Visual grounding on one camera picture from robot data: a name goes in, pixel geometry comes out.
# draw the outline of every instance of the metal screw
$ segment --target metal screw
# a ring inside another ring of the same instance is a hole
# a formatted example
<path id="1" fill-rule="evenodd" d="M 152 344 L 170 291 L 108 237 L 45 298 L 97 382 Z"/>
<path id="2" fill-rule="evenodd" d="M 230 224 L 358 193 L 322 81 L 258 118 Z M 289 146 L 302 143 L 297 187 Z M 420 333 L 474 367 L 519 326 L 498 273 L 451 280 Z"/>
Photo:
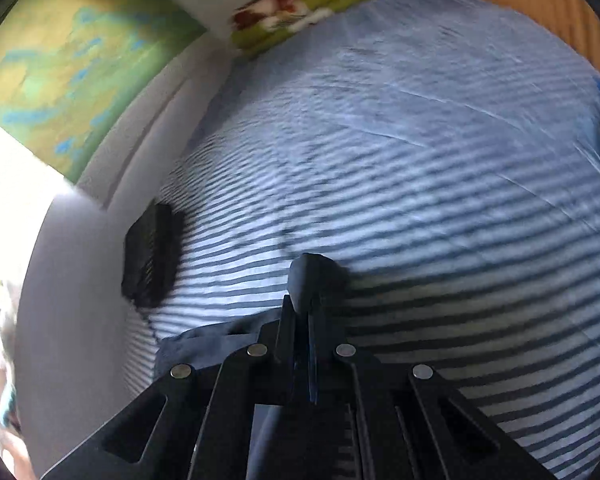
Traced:
<path id="1" fill-rule="evenodd" d="M 171 369 L 171 377 L 174 379 L 184 379 L 191 375 L 191 367 L 189 365 L 175 365 Z"/>
<path id="2" fill-rule="evenodd" d="M 356 353 L 356 347 L 349 343 L 342 343 L 336 346 L 336 354 L 340 357 L 352 357 Z"/>
<path id="3" fill-rule="evenodd" d="M 413 375 L 417 379 L 430 379 L 433 377 L 433 370 L 429 365 L 415 365 L 413 367 Z"/>
<path id="4" fill-rule="evenodd" d="M 262 357 L 267 353 L 267 346 L 262 343 L 255 343 L 247 348 L 247 354 L 251 357 Z"/>

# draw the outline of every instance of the dark cloth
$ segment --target dark cloth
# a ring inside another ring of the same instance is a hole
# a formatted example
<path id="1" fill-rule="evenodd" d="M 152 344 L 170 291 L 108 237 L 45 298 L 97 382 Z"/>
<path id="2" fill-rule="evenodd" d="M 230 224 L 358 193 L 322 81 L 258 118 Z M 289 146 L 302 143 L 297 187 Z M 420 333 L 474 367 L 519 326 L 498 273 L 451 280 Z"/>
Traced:
<path id="1" fill-rule="evenodd" d="M 180 363 L 197 369 L 222 363 L 232 352 L 255 343 L 260 328 L 279 320 L 281 311 L 267 310 L 163 339 L 156 355 L 154 377 L 163 376 Z M 292 402 L 288 406 L 256 404 L 246 480 L 347 475 L 354 464 L 348 451 L 353 446 L 350 429 L 346 406 L 313 406 L 307 402 Z"/>
<path id="2" fill-rule="evenodd" d="M 154 379 L 180 363 L 196 369 L 219 365 L 232 352 L 255 343 L 260 328 L 270 321 L 279 320 L 281 311 L 274 308 L 224 323 L 200 326 L 163 339 L 155 356 Z"/>

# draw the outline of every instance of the painting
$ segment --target painting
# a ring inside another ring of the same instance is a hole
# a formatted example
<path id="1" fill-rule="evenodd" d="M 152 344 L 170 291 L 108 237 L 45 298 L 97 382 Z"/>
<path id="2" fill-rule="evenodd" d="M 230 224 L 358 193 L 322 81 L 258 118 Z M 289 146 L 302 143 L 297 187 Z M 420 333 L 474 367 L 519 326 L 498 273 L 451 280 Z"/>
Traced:
<path id="1" fill-rule="evenodd" d="M 18 0 L 0 25 L 0 126 L 76 183 L 125 108 L 204 31 L 171 0 Z"/>

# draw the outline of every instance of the bedding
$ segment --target bedding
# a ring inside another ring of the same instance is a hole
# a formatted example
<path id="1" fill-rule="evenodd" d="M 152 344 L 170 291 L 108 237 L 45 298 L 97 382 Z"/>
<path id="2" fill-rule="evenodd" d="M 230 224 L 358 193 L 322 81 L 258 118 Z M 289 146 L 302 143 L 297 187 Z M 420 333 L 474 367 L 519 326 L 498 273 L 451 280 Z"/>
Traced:
<path id="1" fill-rule="evenodd" d="M 162 304 L 130 314 L 130 389 L 164 338 L 280 306 L 292 259 L 321 253 L 352 273 L 350 342 L 434 366 L 558 478 L 586 478 L 596 78 L 481 0 L 369 0 L 238 62 L 159 197 L 186 216 L 182 257 Z"/>
<path id="2" fill-rule="evenodd" d="M 255 0 L 234 12 L 233 44 L 254 57 L 363 0 Z"/>

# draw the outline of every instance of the bed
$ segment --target bed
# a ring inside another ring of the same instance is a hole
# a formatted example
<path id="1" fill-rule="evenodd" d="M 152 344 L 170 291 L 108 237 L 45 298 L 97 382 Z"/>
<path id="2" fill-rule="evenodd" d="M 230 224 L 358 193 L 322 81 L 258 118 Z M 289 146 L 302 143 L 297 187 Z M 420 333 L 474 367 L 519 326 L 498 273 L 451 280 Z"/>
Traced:
<path id="1" fill-rule="evenodd" d="M 176 284 L 130 312 L 125 380 L 164 338 L 280 306 L 303 252 L 338 314 L 427 362 L 561 479 L 600 457 L 600 74 L 481 0 L 372 0 L 237 62 L 159 198 Z"/>

